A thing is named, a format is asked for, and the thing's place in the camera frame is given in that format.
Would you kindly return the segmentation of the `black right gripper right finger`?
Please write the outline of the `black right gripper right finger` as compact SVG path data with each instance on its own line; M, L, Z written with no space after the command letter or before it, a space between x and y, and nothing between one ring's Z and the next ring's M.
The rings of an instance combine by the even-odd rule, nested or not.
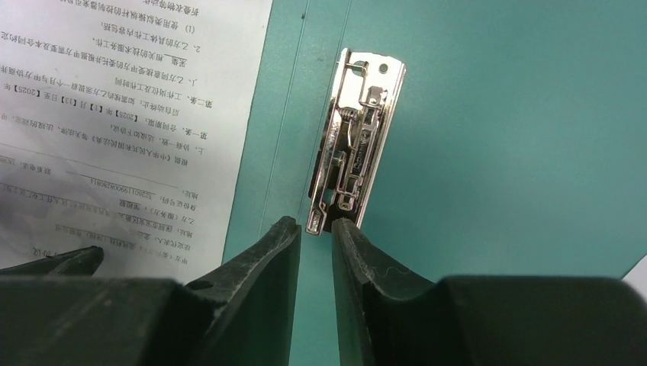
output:
M331 229L343 365L644 365L646 303L626 282L453 275L433 282L347 219Z

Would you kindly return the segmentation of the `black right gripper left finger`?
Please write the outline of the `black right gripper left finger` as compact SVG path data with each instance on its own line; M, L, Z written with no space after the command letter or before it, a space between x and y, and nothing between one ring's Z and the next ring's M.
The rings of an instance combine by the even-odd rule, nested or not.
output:
M287 365L301 227L283 217L188 284L1 275L3 365Z

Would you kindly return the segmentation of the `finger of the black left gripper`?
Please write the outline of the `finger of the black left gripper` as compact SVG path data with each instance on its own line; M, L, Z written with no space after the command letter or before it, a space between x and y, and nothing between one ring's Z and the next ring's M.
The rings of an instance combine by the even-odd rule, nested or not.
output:
M1 275L87 275L92 276L104 259L104 250L98 246L90 246L59 255L3 268Z

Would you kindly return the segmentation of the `white paper sheet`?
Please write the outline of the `white paper sheet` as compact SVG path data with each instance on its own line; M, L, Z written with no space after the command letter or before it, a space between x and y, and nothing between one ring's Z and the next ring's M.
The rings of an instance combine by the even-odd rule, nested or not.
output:
M3 1L1 265L222 262L270 1Z

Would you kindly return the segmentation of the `teal plastic folder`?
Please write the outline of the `teal plastic folder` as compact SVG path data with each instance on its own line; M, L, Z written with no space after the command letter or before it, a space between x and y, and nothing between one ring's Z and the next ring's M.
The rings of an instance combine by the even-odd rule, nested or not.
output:
M304 223L343 48L407 67L361 231L429 281L646 282L644 1L276 1L225 255ZM304 234L289 364L340 363L332 235Z

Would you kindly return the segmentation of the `metal folder clip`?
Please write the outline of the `metal folder clip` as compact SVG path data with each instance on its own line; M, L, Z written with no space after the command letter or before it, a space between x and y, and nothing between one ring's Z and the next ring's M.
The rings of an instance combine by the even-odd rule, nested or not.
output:
M327 103L305 229L361 226L407 68L394 57L342 49Z

